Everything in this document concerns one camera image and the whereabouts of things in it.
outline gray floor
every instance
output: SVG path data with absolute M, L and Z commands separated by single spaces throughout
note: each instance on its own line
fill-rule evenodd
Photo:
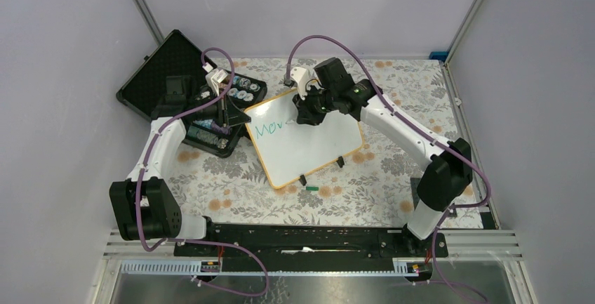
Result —
M 441 262 L 441 267 L 449 280 L 479 289 L 491 303 L 514 303 L 506 274 L 496 262 L 456 262 L 454 268 Z M 213 282 L 246 292 L 258 292 L 263 287 L 261 277 L 218 277 Z M 112 302 L 465 303 L 444 285 L 391 286 L 402 282 L 407 281 L 402 277 L 271 277 L 271 289 L 266 296 L 244 298 L 204 286 L 198 288 L 189 277 L 121 275 Z

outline floral tablecloth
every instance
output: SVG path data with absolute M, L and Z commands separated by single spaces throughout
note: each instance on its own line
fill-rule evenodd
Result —
M 294 64 L 313 67 L 322 60 L 299 59 Z M 354 61 L 342 61 L 355 81 L 365 78 Z M 234 63 L 238 73 L 267 83 L 266 98 L 288 90 L 282 84 L 286 59 L 247 58 Z M 409 115 L 447 138 L 458 137 L 437 61 L 365 60 L 364 64 Z M 307 176 L 308 185 L 319 187 L 315 192 L 299 182 L 273 189 L 247 138 L 240 139 L 226 159 L 181 145 L 168 184 L 182 212 L 210 216 L 215 222 L 402 227 L 413 212 L 410 177 L 421 177 L 422 172 L 401 148 L 371 127 L 361 127 L 365 145 L 345 158 L 343 168 L 331 164 Z M 468 187 L 455 202 L 474 202 L 473 190 Z M 482 228 L 476 209 L 459 209 L 457 218 L 443 226 Z

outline open toolbox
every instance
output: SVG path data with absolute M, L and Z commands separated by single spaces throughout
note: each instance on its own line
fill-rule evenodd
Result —
M 145 63 L 116 94 L 118 100 L 143 118 L 151 121 L 151 111 L 166 92 L 167 76 L 191 75 L 200 86 L 206 84 L 207 75 L 201 64 L 202 51 L 179 30 L 173 30 Z M 206 62 L 217 65 L 209 58 Z M 267 84 L 254 78 L 236 74 L 227 95 L 240 109 L 262 102 Z M 238 125 L 221 128 L 213 120 L 194 121 L 186 132 L 184 143 L 205 150 L 218 157 L 232 155 L 238 140 L 246 134 L 246 127 Z

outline black case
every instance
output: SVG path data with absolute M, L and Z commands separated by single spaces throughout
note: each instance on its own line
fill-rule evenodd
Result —
M 202 51 L 189 41 L 180 30 L 173 30 L 151 56 L 145 57 L 145 63 L 117 92 L 116 97 L 124 105 L 131 108 L 143 118 L 151 121 L 151 111 L 157 106 L 159 98 L 166 92 L 167 76 L 192 75 L 198 80 L 199 85 L 205 85 L 206 72 L 201 64 Z M 217 65 L 209 58 L 205 61 L 214 67 Z M 267 94 L 267 84 L 254 78 L 241 74 L 236 76 L 247 78 L 251 83 L 258 84 L 260 89 L 253 93 L 254 99 L 249 103 L 244 100 L 231 97 L 232 102 L 243 109 L 248 106 L 260 103 Z M 227 146 L 223 149 L 199 140 L 196 137 L 198 130 L 206 131 L 219 138 L 228 140 Z M 226 158 L 232 155 L 236 144 L 241 136 L 246 134 L 244 125 L 232 128 L 229 135 L 192 124 L 187 132 L 184 143 L 205 150 L 218 157 Z

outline whiteboard stand foot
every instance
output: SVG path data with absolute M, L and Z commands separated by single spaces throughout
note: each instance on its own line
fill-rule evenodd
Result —
M 343 166 L 345 166 L 345 160 L 343 160 L 343 156 L 337 158 L 337 165 L 339 165 L 339 168 L 343 168 Z

